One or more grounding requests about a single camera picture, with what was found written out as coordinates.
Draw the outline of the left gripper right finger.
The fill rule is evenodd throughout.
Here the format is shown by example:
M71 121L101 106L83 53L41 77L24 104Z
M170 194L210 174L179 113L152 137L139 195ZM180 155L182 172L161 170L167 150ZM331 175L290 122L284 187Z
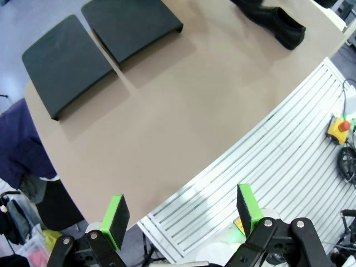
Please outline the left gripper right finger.
M310 219L300 217L287 224L264 216L249 184L237 185L236 207L246 241L226 266L262 266L272 254L288 266L333 266Z

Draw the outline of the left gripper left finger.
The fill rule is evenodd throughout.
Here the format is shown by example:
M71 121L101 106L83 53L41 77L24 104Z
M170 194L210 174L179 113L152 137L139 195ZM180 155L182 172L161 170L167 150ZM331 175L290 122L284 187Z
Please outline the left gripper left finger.
M122 246L130 219L125 197L115 195L99 229L79 239L63 235L57 239L48 266L125 266L117 253Z

